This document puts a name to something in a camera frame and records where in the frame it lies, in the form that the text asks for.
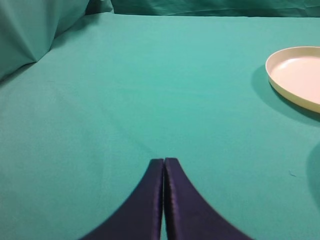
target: table surface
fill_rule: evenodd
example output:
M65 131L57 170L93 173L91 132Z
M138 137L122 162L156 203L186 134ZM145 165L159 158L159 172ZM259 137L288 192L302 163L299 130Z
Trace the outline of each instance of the table surface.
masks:
M318 45L319 24L84 17L0 86L2 239L80 238L164 157L252 238L317 239L320 117L277 95L264 64Z

